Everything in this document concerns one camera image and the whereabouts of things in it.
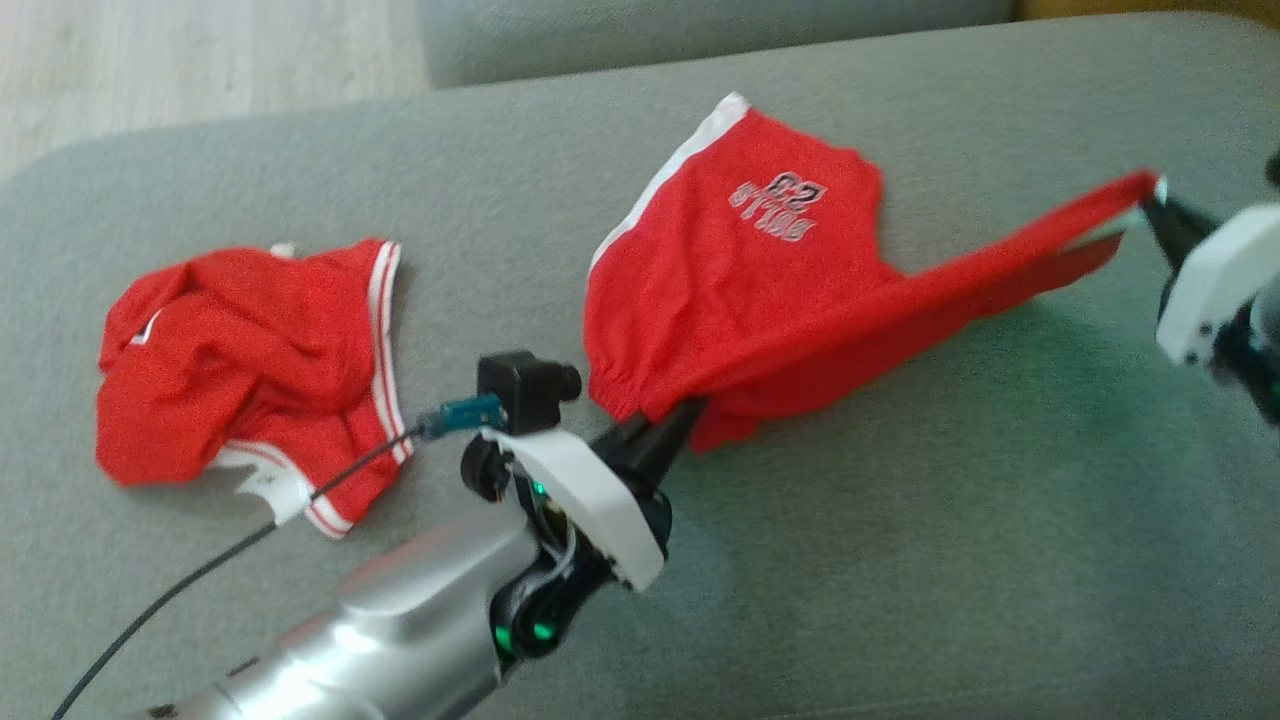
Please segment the white stripe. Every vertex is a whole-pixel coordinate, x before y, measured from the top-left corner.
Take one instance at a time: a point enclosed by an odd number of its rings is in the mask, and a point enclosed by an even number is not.
[[[333,530],[326,528],[324,524],[316,523],[311,518],[312,514],[324,518],[325,523],[333,525],[333,529],[339,530],[339,533],[334,534]],[[351,529],[351,523],[343,519],[342,515],[338,515],[338,510],[333,506],[332,502],[329,502],[328,497],[317,497],[316,501],[307,507],[307,519],[311,520],[311,524],[319,528],[321,533],[332,538],[340,538],[342,536],[347,534],[347,530]]]
[[[392,365],[392,290],[396,287],[396,269],[399,268],[399,243],[392,245],[392,256],[387,263],[387,288],[383,292],[383,374],[387,380],[387,413],[392,419],[394,434],[404,432],[404,419],[399,414],[399,393],[396,391],[396,372]],[[403,462],[413,452],[413,443],[408,439],[396,446],[392,455],[398,462]]]
[[[333,539],[342,539],[347,534],[347,533],[335,533],[335,532],[330,530],[324,524],[324,520],[321,520],[320,516],[316,514],[316,511],[312,509],[312,506],[307,506],[307,509],[305,511],[305,515],[307,516],[307,520],[311,520],[311,524],[315,525],[315,529],[317,529],[321,533],[324,533],[325,537],[329,537],[329,538],[333,538]]]
[[[595,255],[591,255],[591,268],[600,261],[604,256],[604,251],[609,249],[611,245],[617,242],[623,233],[636,227],[640,222],[640,215],[649,208],[649,202],[653,201],[653,196],[658,193],[658,190],[676,174],[677,170],[685,164],[686,160],[694,155],[707,150],[717,140],[724,137],[739,120],[746,117],[746,111],[751,108],[746,99],[736,92],[728,94],[716,109],[712,110],[710,115],[703,120],[703,124],[698,126],[694,135],[681,143],[676,149],[676,154],[668,159],[662,168],[658,169],[658,174],[653,176],[649,184],[640,193],[640,199],[636,200],[635,206],[627,213],[627,217],[622,219],[618,227],[613,228],[608,236],[604,237],[604,242],[595,249]]]
[[[393,279],[396,277],[396,266],[399,263],[399,246],[394,242],[384,242],[383,247],[378,251],[378,259],[374,260],[374,270],[369,278],[369,322],[372,331],[372,345],[374,345],[374,380],[372,389],[374,393],[374,410],[378,413],[378,421],[383,425],[383,432],[387,434],[387,439],[390,439],[403,432],[404,420],[401,418],[399,406],[396,402],[396,378],[392,373],[390,365],[390,295],[393,287]],[[387,292],[380,292],[383,287],[383,279],[387,279]],[[381,323],[378,322],[378,314],[381,311]],[[388,397],[384,389],[383,379],[385,378],[387,388],[392,389],[390,397]],[[396,457],[397,462],[403,462],[408,456],[408,451],[412,446],[406,443],[397,445],[392,448],[392,456]]]
[[[257,454],[246,452],[244,448],[256,450]],[[308,478],[283,450],[266,442],[228,441],[223,446],[223,450],[219,451],[218,456],[214,457],[214,461],[209,465],[210,468],[237,468],[243,466],[243,464],[239,462],[242,459],[251,460],[253,465],[260,465],[264,460],[266,460],[262,455],[269,457],[279,470],[288,474],[291,478],[301,480],[306,488],[306,497],[310,497],[311,493],[316,491],[315,483],[311,478]],[[252,488],[244,489],[253,492]],[[262,496],[262,498],[266,500],[269,505],[271,503],[270,497]],[[317,530],[335,539],[340,539],[343,534],[352,528],[352,523],[338,514],[338,510],[332,502],[329,502],[328,497],[317,497],[315,502],[306,507],[305,515],[307,516],[307,520],[311,520],[311,524],[315,525]]]

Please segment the green led light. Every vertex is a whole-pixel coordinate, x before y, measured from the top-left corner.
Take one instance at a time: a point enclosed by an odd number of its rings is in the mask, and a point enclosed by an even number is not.
[[[513,655],[511,652],[511,628],[494,628],[493,639],[507,655]]]

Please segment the gray couch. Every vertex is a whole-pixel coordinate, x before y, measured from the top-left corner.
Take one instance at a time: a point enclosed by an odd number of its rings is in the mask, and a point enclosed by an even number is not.
[[[1012,0],[420,0],[431,87],[1009,20]]]
[[[233,243],[404,243],[401,405],[480,354],[582,363],[588,260],[731,90],[884,172],[884,256],[988,243],[1151,165],[1226,215],[1272,197],[1280,35],[1153,14],[904,35],[147,132],[0,187],[0,716],[47,716],[129,619],[266,511],[230,478],[124,492],[93,462],[106,307]],[[671,564],[613,588],[479,720],[1275,717],[1280,482],[1242,393],[1171,366],[1165,266],[1098,274],[836,406],[684,457]],[[580,402],[567,425],[607,418]],[[195,689],[337,580],[477,502],[422,448],[340,543],[303,523],[157,616],[79,717]]]

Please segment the wooden floor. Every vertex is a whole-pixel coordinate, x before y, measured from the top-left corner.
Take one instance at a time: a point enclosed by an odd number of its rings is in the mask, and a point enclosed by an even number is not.
[[[0,179],[78,140],[426,91],[415,0],[0,0]]]

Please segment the white trim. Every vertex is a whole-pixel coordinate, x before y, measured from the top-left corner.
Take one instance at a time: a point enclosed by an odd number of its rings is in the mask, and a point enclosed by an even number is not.
[[[155,315],[151,315],[151,319],[147,320],[147,327],[142,328],[142,332],[133,336],[133,340],[129,341],[129,345],[146,345],[147,341],[151,340],[151,328],[155,327],[156,318],[160,316],[160,313],[164,313],[164,307],[156,310]]]
[[[392,368],[392,288],[396,279],[396,268],[399,265],[399,243],[384,242],[374,260],[374,270],[369,278],[369,322],[372,329],[374,347],[374,410],[378,413],[378,421],[390,439],[404,432],[404,419],[399,413],[399,402],[396,393],[396,373]],[[413,443],[404,441],[392,448],[396,462],[404,460],[413,452]]]
[[[338,514],[328,497],[317,497],[315,502],[308,502],[311,493],[316,491],[315,484],[283,450],[271,443],[227,441],[209,466],[261,468],[264,464],[273,466],[282,478],[292,480],[293,492],[279,488],[273,488],[274,492],[264,492],[261,473],[255,473],[241,487],[236,488],[236,492],[252,493],[265,500],[275,515],[276,525],[283,525],[301,511],[316,529],[334,539],[342,539],[352,528],[352,523]]]
[[[1142,208],[1134,208],[1120,215],[1112,217],[1110,220],[1097,225],[1087,233],[1076,236],[1071,242],[1068,242],[1062,247],[1062,251],[1075,250],[1076,247],[1084,247],[1085,245],[1093,245],[1115,237],[1121,233],[1126,233],[1134,228],[1142,227],[1147,222],[1147,215],[1143,214]]]
[[[618,227],[613,228],[613,232],[607,234],[604,237],[604,242],[595,249],[595,254],[591,255],[591,268],[595,268],[595,264],[600,261],[600,258],[604,256],[604,251],[608,250],[609,246],[617,242],[623,233],[636,227],[636,223],[640,222],[640,215],[644,214],[644,211],[649,208],[649,202],[653,201],[653,196],[658,193],[658,190],[662,188],[662,186],[666,184],[666,182],[669,181],[681,167],[684,167],[685,161],[710,147],[717,140],[724,137],[724,133],[736,126],[739,120],[745,118],[746,111],[750,109],[751,105],[737,92],[730,92],[723,100],[721,100],[719,104],[716,105],[716,109],[712,110],[712,114],[707,115],[707,119],[698,126],[694,135],[681,143],[681,146],[676,149],[676,154],[658,169],[658,174],[653,176],[653,179],[649,181],[644,192],[640,193],[640,199],[636,200],[635,206],[632,206],[631,211],[627,213],[627,217],[623,218]]]

